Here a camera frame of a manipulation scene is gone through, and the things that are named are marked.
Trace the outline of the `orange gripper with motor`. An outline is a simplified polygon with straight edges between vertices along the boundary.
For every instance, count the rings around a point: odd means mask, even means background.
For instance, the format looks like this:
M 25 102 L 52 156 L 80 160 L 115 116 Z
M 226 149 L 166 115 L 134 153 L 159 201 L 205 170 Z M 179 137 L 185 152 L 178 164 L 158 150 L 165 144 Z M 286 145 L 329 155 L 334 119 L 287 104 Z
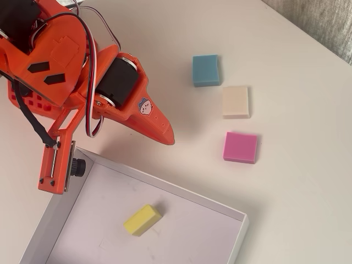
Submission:
M 137 58 L 118 53 L 96 87 L 93 119 L 103 116 L 165 145 L 175 143 L 169 120 L 147 93 L 149 79 Z

